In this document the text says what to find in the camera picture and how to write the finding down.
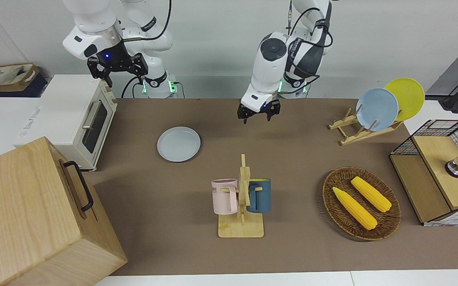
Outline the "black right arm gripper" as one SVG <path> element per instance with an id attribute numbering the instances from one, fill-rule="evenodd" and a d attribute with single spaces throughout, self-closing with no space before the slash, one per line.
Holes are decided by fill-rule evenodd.
<path id="1" fill-rule="evenodd" d="M 87 67 L 94 79 L 100 79 L 112 88 L 111 72 L 127 72 L 138 78 L 140 85 L 149 72 L 149 67 L 142 54 L 129 56 L 124 42 L 121 40 L 113 47 L 96 53 L 97 58 L 88 58 Z"/>

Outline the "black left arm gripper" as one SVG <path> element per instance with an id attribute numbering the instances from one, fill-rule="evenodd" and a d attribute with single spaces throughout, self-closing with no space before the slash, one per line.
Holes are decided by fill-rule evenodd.
<path id="1" fill-rule="evenodd" d="M 243 121 L 243 124 L 247 124 L 248 118 L 254 114 L 265 113 L 267 115 L 267 121 L 270 121 L 274 115 L 278 115 L 280 113 L 280 109 L 281 104 L 279 100 L 273 100 L 269 103 L 263 104 L 258 112 L 248 109 L 246 106 L 240 104 L 237 109 L 237 116 L 238 119 Z"/>

